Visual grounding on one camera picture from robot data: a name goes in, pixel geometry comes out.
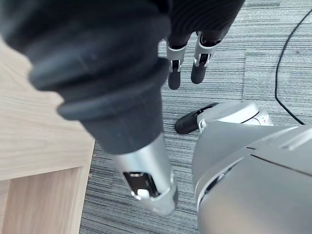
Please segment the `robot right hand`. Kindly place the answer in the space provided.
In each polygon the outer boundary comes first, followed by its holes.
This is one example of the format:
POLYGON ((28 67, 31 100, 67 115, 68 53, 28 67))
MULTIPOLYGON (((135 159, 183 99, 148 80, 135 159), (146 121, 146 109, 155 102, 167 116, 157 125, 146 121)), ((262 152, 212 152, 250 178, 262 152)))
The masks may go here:
POLYGON ((241 0, 3 0, 0 34, 32 63, 30 83, 63 98, 114 157, 131 194, 157 215, 178 198, 163 135, 161 87, 177 88, 182 51, 198 32, 207 56, 241 0))

